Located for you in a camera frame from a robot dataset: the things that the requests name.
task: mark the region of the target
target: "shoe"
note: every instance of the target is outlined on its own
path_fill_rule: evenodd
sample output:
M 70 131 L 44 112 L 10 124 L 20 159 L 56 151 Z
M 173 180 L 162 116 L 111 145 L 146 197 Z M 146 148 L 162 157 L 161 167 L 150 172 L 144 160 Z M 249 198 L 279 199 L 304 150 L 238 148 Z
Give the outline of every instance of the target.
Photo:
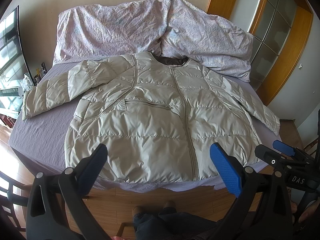
M 166 207 L 176 208 L 176 204 L 175 204 L 175 202 L 173 202 L 172 200 L 169 200 L 169 201 L 167 201 L 167 202 L 164 204 L 164 206 L 163 206 L 163 208 L 166 208 Z
M 142 213 L 144 210 L 143 210 L 143 207 L 142 206 L 135 206 L 133 209 L 132 209 L 132 217 L 134 217 L 136 214 L 138 213 Z

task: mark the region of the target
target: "person's leg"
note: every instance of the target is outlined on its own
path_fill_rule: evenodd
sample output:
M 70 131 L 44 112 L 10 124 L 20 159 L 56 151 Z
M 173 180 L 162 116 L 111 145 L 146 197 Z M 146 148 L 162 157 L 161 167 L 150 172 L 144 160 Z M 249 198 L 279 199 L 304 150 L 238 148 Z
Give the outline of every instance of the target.
M 167 201 L 163 206 L 163 210 L 161 210 L 158 215 L 168 215 L 176 212 L 176 204 L 173 201 Z
M 141 209 L 132 212 L 136 240 L 162 240 L 173 236 L 159 217 L 146 214 Z
M 204 232 L 214 228 L 216 223 L 186 212 L 177 213 L 174 202 L 167 202 L 159 217 L 165 221 L 167 228 L 174 235 Z

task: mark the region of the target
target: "pillow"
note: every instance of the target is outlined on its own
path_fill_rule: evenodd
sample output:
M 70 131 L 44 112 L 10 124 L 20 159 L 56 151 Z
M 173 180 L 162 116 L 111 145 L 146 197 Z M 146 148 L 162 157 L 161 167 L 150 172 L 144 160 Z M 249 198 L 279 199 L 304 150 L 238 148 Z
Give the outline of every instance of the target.
M 86 5 L 59 15 L 53 64 L 151 51 L 161 54 L 171 1 Z
M 185 0 L 169 1 L 168 26 L 160 38 L 161 56 L 189 57 L 217 73 L 249 82 L 253 36 Z

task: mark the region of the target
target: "purple bed sheet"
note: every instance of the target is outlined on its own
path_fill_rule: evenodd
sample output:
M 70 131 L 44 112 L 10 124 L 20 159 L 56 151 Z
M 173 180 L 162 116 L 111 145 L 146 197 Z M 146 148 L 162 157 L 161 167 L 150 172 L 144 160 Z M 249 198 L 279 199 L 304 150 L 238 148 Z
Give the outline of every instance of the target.
M 67 72 L 76 64 L 57 64 L 50 69 L 43 80 Z M 244 90 L 259 98 L 249 83 L 245 83 L 234 77 L 225 77 L 237 82 Z M 21 114 L 19 115 L 13 127 L 9 145 L 33 175 L 36 175 L 40 171 L 47 175 L 59 174 L 65 169 L 64 139 L 80 98 L 79 96 L 69 103 L 65 103 L 62 106 L 25 121 L 22 121 L 22 116 Z M 273 141 L 280 140 L 280 137 L 276 136 L 254 117 L 252 117 L 252 121 L 262 143 L 272 149 Z M 251 166 L 256 171 L 260 171 L 266 165 L 266 163 L 260 161 Z M 120 187 L 135 192 L 147 192 L 158 187 L 168 188 L 173 191 L 184 191 L 198 186 L 215 186 L 216 189 L 219 189 L 223 188 L 224 184 L 220 176 L 191 182 L 133 184 L 116 183 L 98 177 L 94 186 L 100 189 Z

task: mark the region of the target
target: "jeans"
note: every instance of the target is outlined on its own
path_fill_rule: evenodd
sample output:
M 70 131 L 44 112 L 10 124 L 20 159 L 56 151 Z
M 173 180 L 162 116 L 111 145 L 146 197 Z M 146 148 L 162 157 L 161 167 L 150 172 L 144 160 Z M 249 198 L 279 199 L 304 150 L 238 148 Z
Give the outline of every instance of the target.
M 185 212 L 177 213 L 172 207 L 158 215 L 138 213 L 133 218 L 136 240 L 164 240 L 173 236 L 192 236 L 215 227 L 214 221 Z

